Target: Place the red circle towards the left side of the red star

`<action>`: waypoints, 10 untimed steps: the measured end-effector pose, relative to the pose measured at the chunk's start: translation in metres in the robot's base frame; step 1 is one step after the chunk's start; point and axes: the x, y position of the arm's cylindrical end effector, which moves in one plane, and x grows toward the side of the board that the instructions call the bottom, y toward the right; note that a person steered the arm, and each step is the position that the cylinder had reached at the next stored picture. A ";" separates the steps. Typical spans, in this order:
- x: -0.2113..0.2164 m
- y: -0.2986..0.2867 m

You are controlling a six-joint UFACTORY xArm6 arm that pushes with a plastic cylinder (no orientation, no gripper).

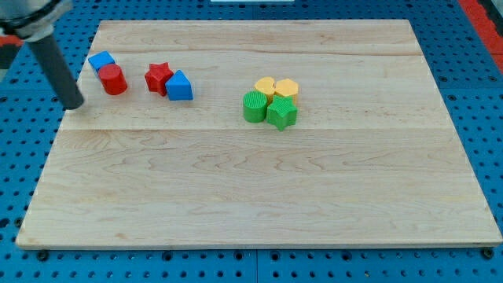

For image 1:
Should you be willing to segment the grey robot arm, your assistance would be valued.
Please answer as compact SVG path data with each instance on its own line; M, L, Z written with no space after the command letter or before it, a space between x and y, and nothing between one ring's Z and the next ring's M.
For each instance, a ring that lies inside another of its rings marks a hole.
M1 36L38 41L51 35L54 23L72 8L72 0L1 0Z

